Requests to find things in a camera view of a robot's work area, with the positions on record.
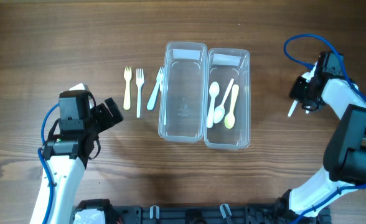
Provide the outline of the light blue plastic fork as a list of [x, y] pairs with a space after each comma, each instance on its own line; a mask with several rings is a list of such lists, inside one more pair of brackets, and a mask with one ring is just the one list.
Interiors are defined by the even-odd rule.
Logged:
[[164, 74], [164, 67], [160, 67], [158, 73], [157, 73], [157, 77], [156, 77], [156, 84], [153, 88], [153, 91], [151, 93], [151, 96], [149, 98], [149, 101], [147, 103], [147, 110], [151, 111], [154, 109], [155, 104], [156, 104], [156, 100], [157, 100], [157, 95], [158, 95], [158, 91], [160, 90], [160, 86], [163, 80], [163, 74]]

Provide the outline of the white plastic fork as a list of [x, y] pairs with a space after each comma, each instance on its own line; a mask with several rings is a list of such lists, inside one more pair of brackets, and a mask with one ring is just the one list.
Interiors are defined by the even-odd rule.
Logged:
[[[162, 99], [162, 96], [163, 96], [163, 94], [164, 94], [164, 88], [163, 88], [163, 83], [164, 83], [164, 75], [162, 74], [162, 78], [161, 78], [161, 84], [160, 84], [160, 87], [159, 87], [159, 89], [160, 89], [160, 92], [161, 92], [161, 99]], [[164, 115], [163, 115], [163, 126], [166, 126], [166, 118], [167, 118], [167, 113], [166, 113], [166, 109], [165, 109], [165, 111], [164, 111]]]
[[138, 88], [137, 105], [136, 105], [136, 117], [141, 116], [141, 90], [144, 85], [144, 71], [142, 68], [136, 69], [136, 86]]

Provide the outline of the yellow plastic fork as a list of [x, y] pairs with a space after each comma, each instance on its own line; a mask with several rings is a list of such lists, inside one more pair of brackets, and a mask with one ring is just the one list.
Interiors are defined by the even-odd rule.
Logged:
[[132, 68], [126, 66], [124, 69], [124, 80], [125, 80], [125, 91], [124, 91], [124, 101], [123, 101], [123, 109], [129, 110], [131, 108], [131, 90], [130, 90], [130, 82], [132, 79]]

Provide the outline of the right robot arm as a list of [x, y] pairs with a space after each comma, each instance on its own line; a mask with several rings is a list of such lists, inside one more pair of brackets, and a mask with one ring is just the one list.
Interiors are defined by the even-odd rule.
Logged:
[[339, 119], [322, 167], [302, 186], [288, 190], [273, 207], [275, 218], [294, 223], [316, 217], [339, 197], [366, 189], [366, 101], [344, 78], [342, 54], [321, 52], [310, 72], [295, 81], [289, 97], [307, 112], [324, 105]]

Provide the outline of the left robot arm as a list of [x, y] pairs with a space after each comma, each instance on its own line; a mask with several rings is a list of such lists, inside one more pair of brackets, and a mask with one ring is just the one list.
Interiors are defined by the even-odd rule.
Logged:
[[99, 134], [123, 120], [112, 98], [98, 104], [82, 83], [61, 92], [56, 108], [60, 117], [37, 150], [43, 175], [31, 223], [70, 222], [90, 154], [101, 148]]

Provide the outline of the yellow plastic spoon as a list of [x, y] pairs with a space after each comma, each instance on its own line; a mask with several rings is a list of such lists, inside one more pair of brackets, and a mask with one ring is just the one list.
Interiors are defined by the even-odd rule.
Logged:
[[238, 98], [238, 92], [239, 92], [239, 86], [237, 84], [234, 84], [232, 86], [232, 95], [231, 95], [231, 100], [230, 100], [230, 110], [227, 113], [227, 115], [225, 116], [224, 119], [224, 124], [225, 127], [227, 129], [232, 129], [234, 124], [235, 124], [235, 115], [234, 115], [234, 110], [235, 110], [235, 105], [237, 102], [237, 98]]

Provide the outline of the white plastic spoon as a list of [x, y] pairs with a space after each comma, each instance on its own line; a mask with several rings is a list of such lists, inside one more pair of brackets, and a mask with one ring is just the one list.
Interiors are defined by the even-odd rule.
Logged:
[[210, 95], [210, 106], [207, 115], [207, 128], [212, 128], [214, 125], [214, 109], [215, 109], [215, 99], [220, 92], [220, 87], [217, 82], [212, 82], [209, 87]]
[[292, 114], [293, 114], [293, 112], [294, 112], [294, 110], [295, 110], [295, 108], [296, 108], [297, 104], [298, 104], [298, 101], [297, 101], [297, 100], [294, 100], [294, 101], [293, 101], [293, 104], [291, 105], [291, 107], [290, 107], [290, 109], [289, 109], [288, 117], [291, 117], [291, 116], [292, 116]]
[[230, 90], [232, 89], [232, 86], [233, 86], [233, 82], [234, 82], [234, 79], [232, 78], [227, 86], [227, 89], [225, 91], [225, 94], [223, 96], [223, 99], [222, 99], [222, 102], [220, 105], [218, 105], [216, 108], [215, 108], [215, 111], [214, 111], [214, 117], [213, 117], [213, 121], [215, 124], [221, 122], [221, 120], [223, 119], [224, 115], [225, 115], [225, 107], [224, 107], [224, 104], [227, 100], [227, 97], [230, 93]]

